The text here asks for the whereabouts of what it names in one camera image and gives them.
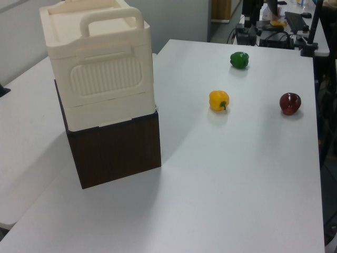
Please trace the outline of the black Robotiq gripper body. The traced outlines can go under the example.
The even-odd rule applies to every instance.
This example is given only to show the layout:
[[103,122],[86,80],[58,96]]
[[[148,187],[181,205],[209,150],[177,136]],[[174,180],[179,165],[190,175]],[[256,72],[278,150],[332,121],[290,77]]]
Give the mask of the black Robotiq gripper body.
[[264,4],[264,0],[243,0],[242,15],[259,16],[263,4]]

